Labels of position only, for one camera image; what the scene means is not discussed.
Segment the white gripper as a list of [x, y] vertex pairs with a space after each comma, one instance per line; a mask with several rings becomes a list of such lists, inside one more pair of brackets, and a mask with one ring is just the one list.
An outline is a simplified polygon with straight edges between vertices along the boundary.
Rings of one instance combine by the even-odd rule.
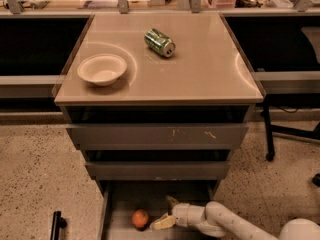
[[153, 221], [150, 224], [150, 228], [152, 230], [163, 230], [172, 228], [175, 224], [180, 227], [187, 227], [190, 205], [188, 203], [179, 203], [176, 198], [169, 195], [166, 196], [166, 200], [168, 204], [173, 207], [172, 215], [165, 213], [159, 219]]

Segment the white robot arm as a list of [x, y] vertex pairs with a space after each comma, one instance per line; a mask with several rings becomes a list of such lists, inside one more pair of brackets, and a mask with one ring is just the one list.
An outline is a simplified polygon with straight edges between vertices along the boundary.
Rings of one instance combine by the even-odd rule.
[[194, 228], [211, 237], [223, 237], [230, 231], [239, 240], [320, 240], [320, 226], [308, 219], [297, 218], [287, 222], [278, 237], [233, 213], [216, 201], [205, 206], [182, 203], [168, 196], [171, 213], [165, 213], [151, 223], [152, 230], [179, 226]]

